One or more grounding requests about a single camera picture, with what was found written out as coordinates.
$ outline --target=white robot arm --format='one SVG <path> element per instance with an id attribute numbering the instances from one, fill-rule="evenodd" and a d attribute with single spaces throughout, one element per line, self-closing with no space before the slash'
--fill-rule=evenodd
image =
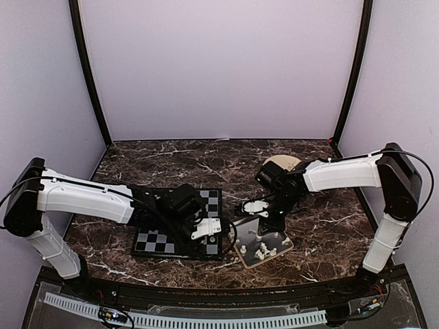
<path id="1" fill-rule="evenodd" d="M 250 209 L 259 214 L 260 229 L 265 232 L 284 231 L 285 215 L 309 193 L 332 188 L 382 188 L 385 209 L 359 269 L 372 282 L 418 211 L 422 180 L 408 157 L 401 153 L 396 143 L 389 143 L 381 151 L 345 159 L 300 162 L 293 157 L 288 160 L 275 156 L 265 162 L 256 176 L 272 197 L 264 202 L 245 202 L 240 211 Z"/>
<path id="2" fill-rule="evenodd" d="M 191 186 L 183 184 L 160 198 L 154 194 L 150 188 L 61 175 L 44 168 L 43 159 L 35 158 L 15 182 L 3 222 L 10 233 L 28 240 L 63 279 L 82 280 L 82 284 L 88 280 L 85 259 L 56 232 L 50 211 L 101 217 L 129 226 L 154 224 L 193 250 L 202 237 L 221 232 L 220 221 L 206 216 L 200 194 Z"/>

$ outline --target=brown marble surface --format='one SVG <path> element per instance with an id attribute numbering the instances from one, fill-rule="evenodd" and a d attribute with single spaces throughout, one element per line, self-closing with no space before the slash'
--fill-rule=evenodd
<path id="1" fill-rule="evenodd" d="M 116 142 L 108 150 L 96 182 L 222 188 L 223 215 L 232 220 L 239 202 L 261 196 L 254 180 L 263 161 L 275 154 L 301 160 L 333 156 L 325 141 L 141 141 Z M 351 276 L 373 237 L 369 221 L 351 189 L 314 193 L 304 211 L 291 215 L 286 233 L 294 249 L 254 269 L 235 252 L 223 262 L 135 258 L 135 228 L 94 217 L 75 216 L 66 236 L 84 255 L 92 276 L 161 287 L 221 289 L 279 287 Z"/>

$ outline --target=black pole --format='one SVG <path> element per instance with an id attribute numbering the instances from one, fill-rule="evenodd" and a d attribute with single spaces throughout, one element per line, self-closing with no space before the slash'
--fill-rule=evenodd
<path id="1" fill-rule="evenodd" d="M 102 107 L 99 102 L 99 97 L 97 96 L 95 80 L 93 79 L 93 74 L 91 73 L 90 61 L 88 60 L 87 48 L 85 45 L 84 31 L 81 24 L 80 8 L 78 5 L 78 0 L 69 0 L 70 5 L 70 15 L 71 22 L 73 25 L 73 31 L 75 33 L 76 47 L 78 48 L 78 53 L 80 56 L 82 72 L 84 74 L 84 79 L 87 85 L 88 94 L 90 96 L 91 105 L 95 111 L 95 116 L 99 129 L 101 130 L 102 138 L 107 147 L 112 143 L 110 132 L 108 131 L 107 123 L 105 122 L 104 112 L 102 112 Z"/>
<path id="2" fill-rule="evenodd" d="M 344 96 L 342 109 L 338 118 L 337 127 L 334 131 L 334 136 L 330 138 L 331 144 L 338 145 L 343 134 L 344 126 L 348 119 L 349 110 L 351 109 L 352 100 L 354 98 L 355 88 L 357 87 L 359 72 L 361 70 L 361 63 L 363 62 L 364 49 L 366 48 L 366 41 L 368 38 L 370 17 L 372 16 L 373 0 L 364 0 L 363 13 L 361 14 L 361 22 L 359 26 L 357 47 L 355 48 L 355 55 L 352 64 L 351 76 L 349 77 L 348 88 Z"/>

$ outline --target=lavender wall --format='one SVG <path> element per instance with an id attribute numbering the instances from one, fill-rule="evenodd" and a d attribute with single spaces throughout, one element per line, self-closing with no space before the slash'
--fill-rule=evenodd
<path id="1" fill-rule="evenodd" d="M 35 156 L 57 171 L 90 177 L 105 147 L 68 1 L 1 2 L 0 109 L 0 196 Z M 68 220 L 56 217 L 59 232 Z M 0 231 L 0 264 L 0 328 L 20 328 L 43 261 L 29 243 Z"/>
<path id="2" fill-rule="evenodd" d="M 424 158 L 439 177 L 438 50 L 439 2 L 375 2 L 364 64 L 340 144 L 345 156 L 395 141 Z M 421 164 L 418 168 L 427 190 L 428 174 Z M 381 192 L 364 192 L 379 218 Z M 429 328 L 439 328 L 438 213 L 436 191 L 395 256 L 409 269 Z"/>
<path id="3" fill-rule="evenodd" d="M 362 3 L 81 1 L 112 137 L 331 137 Z"/>

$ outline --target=checkered pattern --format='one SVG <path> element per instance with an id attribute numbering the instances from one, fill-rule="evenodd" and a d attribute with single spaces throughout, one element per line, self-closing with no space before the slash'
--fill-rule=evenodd
<path id="1" fill-rule="evenodd" d="M 200 190 L 199 192 L 206 204 L 208 217 L 220 217 L 220 190 Z M 218 242 L 218 234 L 204 237 L 203 244 L 206 246 L 207 255 L 219 256 Z M 183 256 L 179 255 L 174 241 L 168 236 L 161 234 L 158 230 L 146 229 L 140 229 L 134 238 L 132 254 L 135 256 Z"/>
<path id="2" fill-rule="evenodd" d="M 143 252 L 158 252 L 163 254 L 174 254 L 174 242 L 158 230 L 140 231 L 137 236 L 136 250 Z"/>
<path id="3" fill-rule="evenodd" d="M 220 204 L 218 191 L 202 190 L 200 195 L 206 204 L 207 217 L 218 217 L 218 205 Z"/>

